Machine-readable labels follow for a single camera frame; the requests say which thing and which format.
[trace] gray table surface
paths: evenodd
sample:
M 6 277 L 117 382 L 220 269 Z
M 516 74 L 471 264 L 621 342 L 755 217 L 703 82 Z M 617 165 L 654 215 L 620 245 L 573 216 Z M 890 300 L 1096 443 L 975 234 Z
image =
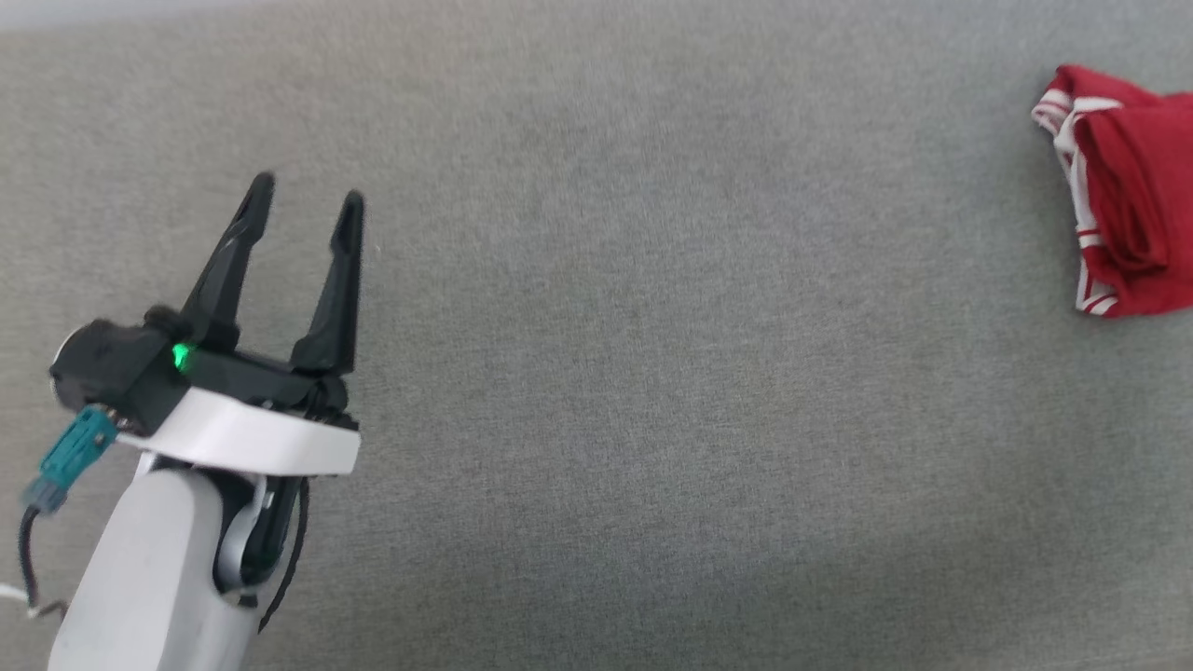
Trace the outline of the gray table surface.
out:
M 68 419 L 58 341 L 180 303 L 268 168 L 258 351 L 367 198 L 365 442 L 248 669 L 1177 667 L 1193 313 L 1074 312 L 1028 111 L 1064 61 L 1193 88 L 1191 21 L 353 0 L 2 32 L 0 536 Z M 134 462 L 37 528 L 47 592 Z M 0 608 L 5 669 L 52 636 Z

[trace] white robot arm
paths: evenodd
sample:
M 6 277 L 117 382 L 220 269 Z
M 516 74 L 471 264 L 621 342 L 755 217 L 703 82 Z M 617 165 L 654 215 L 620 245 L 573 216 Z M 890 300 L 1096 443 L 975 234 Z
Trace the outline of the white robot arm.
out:
M 258 176 L 180 313 L 95 321 L 63 344 L 55 392 L 81 411 L 24 495 L 21 568 L 38 608 L 29 528 L 112 443 L 141 450 L 62 621 L 51 671 L 234 671 L 280 602 L 305 533 L 309 479 L 352 472 L 360 435 L 341 376 L 354 367 L 364 202 L 351 192 L 310 332 L 288 363 L 236 351 L 236 307 L 273 178 Z M 295 547 L 278 595 L 258 591 Z

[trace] red cloth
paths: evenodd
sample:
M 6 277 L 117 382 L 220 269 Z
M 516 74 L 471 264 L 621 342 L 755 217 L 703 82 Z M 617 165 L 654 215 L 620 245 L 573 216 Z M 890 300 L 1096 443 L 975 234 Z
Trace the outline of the red cloth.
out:
M 1061 66 L 1032 118 L 1055 136 L 1077 214 L 1077 309 L 1193 306 L 1193 93 Z

